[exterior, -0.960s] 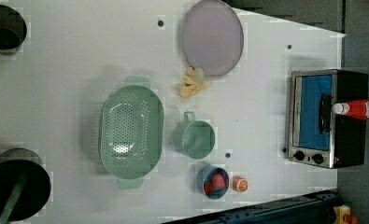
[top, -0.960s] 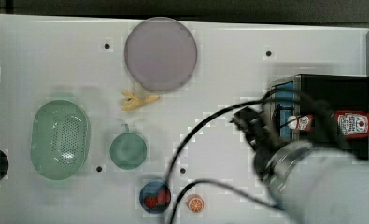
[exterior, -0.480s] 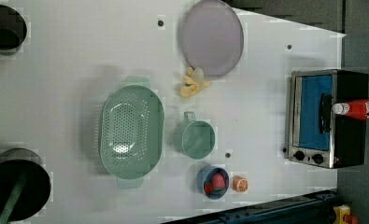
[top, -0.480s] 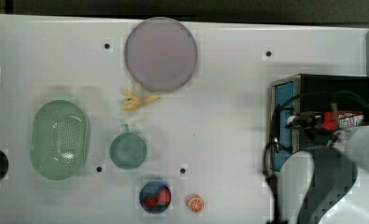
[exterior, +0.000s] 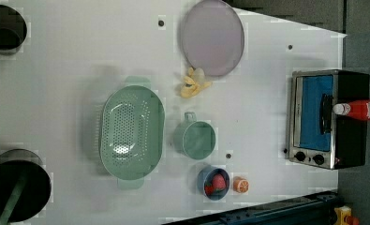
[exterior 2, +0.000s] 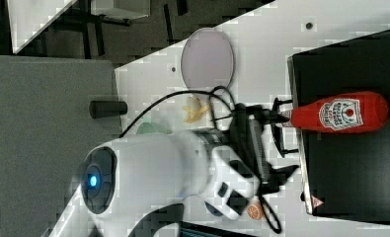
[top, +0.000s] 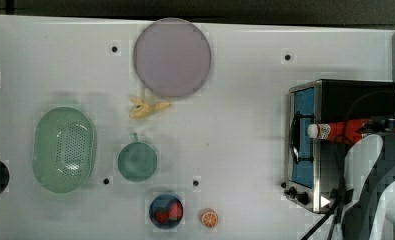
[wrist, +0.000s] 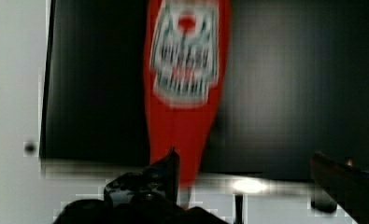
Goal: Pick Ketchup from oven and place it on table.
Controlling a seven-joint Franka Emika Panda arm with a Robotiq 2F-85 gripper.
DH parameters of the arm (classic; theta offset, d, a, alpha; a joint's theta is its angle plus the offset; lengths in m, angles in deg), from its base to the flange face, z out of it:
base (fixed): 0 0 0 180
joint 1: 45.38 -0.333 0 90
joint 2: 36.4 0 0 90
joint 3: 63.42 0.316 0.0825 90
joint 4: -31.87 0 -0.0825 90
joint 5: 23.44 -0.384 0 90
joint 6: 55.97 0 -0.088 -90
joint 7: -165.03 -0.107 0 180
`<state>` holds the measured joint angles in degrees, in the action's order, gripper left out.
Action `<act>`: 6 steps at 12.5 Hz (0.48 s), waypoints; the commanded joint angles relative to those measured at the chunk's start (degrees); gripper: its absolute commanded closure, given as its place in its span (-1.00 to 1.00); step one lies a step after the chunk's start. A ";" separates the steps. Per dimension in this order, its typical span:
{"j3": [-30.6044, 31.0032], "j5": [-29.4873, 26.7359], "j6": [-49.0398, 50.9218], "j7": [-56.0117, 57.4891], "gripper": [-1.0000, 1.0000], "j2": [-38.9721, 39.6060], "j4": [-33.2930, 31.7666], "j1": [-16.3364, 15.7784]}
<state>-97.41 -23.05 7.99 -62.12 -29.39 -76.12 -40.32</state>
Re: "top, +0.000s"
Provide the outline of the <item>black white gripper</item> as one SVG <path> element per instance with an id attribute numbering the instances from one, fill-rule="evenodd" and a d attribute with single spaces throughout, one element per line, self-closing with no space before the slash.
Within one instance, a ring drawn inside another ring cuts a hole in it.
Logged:
<path id="1" fill-rule="evenodd" d="M 359 132 L 362 134 L 395 133 L 395 117 L 372 117 L 362 125 Z"/>

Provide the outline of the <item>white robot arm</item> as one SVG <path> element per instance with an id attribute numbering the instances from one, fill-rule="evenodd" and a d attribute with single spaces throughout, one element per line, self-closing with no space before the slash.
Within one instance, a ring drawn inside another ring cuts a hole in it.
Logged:
<path id="1" fill-rule="evenodd" d="M 357 127 L 344 163 L 346 199 L 340 220 L 343 240 L 371 240 L 386 188 L 395 182 L 395 119 Z"/>

